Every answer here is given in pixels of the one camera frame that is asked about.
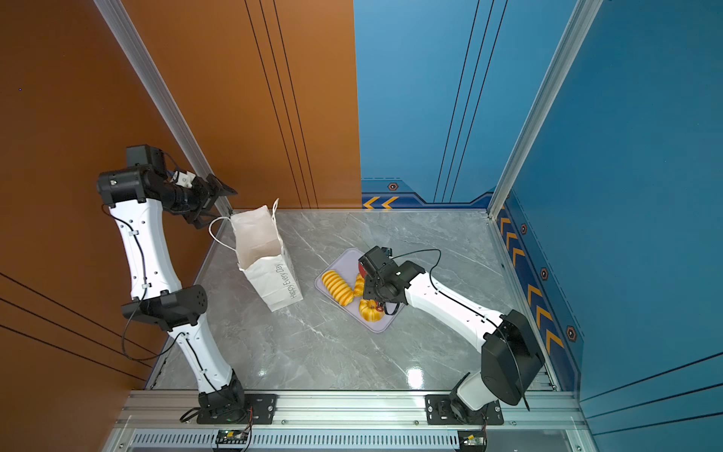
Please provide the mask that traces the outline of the yellow croissant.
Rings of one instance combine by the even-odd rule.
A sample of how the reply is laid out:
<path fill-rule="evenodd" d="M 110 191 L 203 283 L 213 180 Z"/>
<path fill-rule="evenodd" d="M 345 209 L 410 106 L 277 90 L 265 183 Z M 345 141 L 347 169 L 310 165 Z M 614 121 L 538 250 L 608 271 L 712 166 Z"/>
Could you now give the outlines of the yellow croissant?
<path fill-rule="evenodd" d="M 363 294 L 365 293 L 365 277 L 363 277 L 361 274 L 358 274 L 355 280 L 354 288 L 353 288 L 353 296 L 355 298 L 361 298 L 363 297 Z"/>

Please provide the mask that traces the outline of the small bundt bread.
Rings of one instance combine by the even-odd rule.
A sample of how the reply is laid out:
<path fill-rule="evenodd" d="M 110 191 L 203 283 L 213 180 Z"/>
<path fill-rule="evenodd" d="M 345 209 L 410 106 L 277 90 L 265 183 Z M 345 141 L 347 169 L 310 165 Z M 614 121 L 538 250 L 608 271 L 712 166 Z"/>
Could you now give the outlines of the small bundt bread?
<path fill-rule="evenodd" d="M 379 322 L 385 316 L 384 308 L 371 299 L 360 299 L 359 313 L 364 321 L 370 323 Z"/>

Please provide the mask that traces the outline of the striped long bread loaf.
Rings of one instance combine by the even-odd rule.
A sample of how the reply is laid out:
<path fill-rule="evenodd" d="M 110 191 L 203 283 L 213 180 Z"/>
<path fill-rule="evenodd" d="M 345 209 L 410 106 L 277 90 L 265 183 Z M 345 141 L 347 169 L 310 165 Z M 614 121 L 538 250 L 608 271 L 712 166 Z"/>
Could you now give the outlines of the striped long bread loaf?
<path fill-rule="evenodd" d="M 322 283 L 341 307 L 348 306 L 354 300 L 352 288 L 336 271 L 325 272 L 322 275 Z"/>

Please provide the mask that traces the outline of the white printed paper bag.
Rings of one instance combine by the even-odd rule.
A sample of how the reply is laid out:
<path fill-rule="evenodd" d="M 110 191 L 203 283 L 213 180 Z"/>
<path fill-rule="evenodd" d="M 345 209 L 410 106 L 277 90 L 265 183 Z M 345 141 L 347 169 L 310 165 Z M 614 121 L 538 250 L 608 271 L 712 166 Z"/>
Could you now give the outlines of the white printed paper bag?
<path fill-rule="evenodd" d="M 220 246 L 232 250 L 239 270 L 269 310 L 276 312 L 303 300 L 289 252 L 277 224 L 278 202 L 255 210 L 218 217 L 208 226 L 209 235 Z M 232 226 L 235 246 L 221 241 L 213 231 L 226 220 Z"/>

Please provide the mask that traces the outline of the red metal tongs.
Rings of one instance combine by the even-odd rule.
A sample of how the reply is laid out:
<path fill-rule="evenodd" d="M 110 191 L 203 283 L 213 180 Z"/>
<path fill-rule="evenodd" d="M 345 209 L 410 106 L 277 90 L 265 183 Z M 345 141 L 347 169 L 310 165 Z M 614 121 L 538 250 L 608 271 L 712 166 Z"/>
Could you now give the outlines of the red metal tongs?
<path fill-rule="evenodd" d="M 367 322 L 377 322 L 387 316 L 387 313 L 382 303 L 365 297 L 365 277 L 366 270 L 362 264 L 359 264 L 359 274 L 356 277 L 353 295 L 359 299 L 361 318 Z"/>

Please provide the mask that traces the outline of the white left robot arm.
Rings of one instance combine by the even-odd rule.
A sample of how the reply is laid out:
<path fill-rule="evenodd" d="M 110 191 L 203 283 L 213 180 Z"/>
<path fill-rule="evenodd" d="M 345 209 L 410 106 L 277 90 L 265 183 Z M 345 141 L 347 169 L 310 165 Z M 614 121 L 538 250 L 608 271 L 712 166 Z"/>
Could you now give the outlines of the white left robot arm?
<path fill-rule="evenodd" d="M 218 197 L 233 189 L 215 175 L 189 186 L 169 180 L 150 165 L 100 174 L 104 211 L 116 222 L 131 271 L 131 301 L 122 307 L 129 322 L 156 325 L 178 346 L 197 380 L 199 406 L 182 420 L 200 424 L 250 422 L 244 389 L 222 357 L 207 320 L 208 297 L 199 284 L 185 287 L 173 265 L 163 227 L 166 212 L 200 225 Z"/>

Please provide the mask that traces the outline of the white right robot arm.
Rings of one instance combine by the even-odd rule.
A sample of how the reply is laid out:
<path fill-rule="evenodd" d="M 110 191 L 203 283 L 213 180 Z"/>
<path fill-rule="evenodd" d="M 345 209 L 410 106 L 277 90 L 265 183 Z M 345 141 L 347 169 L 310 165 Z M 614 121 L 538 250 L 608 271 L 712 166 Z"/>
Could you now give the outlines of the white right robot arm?
<path fill-rule="evenodd" d="M 423 311 L 470 343 L 479 369 L 465 374 L 442 401 L 432 404 L 440 421 L 483 424 L 499 402 L 516 406 L 544 368 L 545 356 L 526 316 L 504 314 L 466 299 L 438 282 L 420 265 L 382 255 L 359 260 L 365 297 L 385 308 L 391 303 Z"/>

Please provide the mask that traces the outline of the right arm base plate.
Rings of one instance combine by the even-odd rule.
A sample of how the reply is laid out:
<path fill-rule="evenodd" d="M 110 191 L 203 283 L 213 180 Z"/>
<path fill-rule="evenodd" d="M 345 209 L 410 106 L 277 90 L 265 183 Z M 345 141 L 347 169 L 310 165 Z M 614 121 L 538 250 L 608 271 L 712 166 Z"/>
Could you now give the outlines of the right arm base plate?
<path fill-rule="evenodd" d="M 469 409 L 451 395 L 425 395 L 427 423 L 433 426 L 502 426 L 505 423 L 499 401 L 479 410 Z"/>

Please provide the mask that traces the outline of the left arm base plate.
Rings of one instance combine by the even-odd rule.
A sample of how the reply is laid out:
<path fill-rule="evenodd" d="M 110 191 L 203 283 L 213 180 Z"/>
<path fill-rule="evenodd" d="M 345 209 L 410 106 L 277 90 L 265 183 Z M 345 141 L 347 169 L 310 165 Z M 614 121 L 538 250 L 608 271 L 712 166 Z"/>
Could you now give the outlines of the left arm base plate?
<path fill-rule="evenodd" d="M 277 394 L 246 393 L 237 395 L 199 394 L 200 425 L 271 425 L 276 412 Z"/>

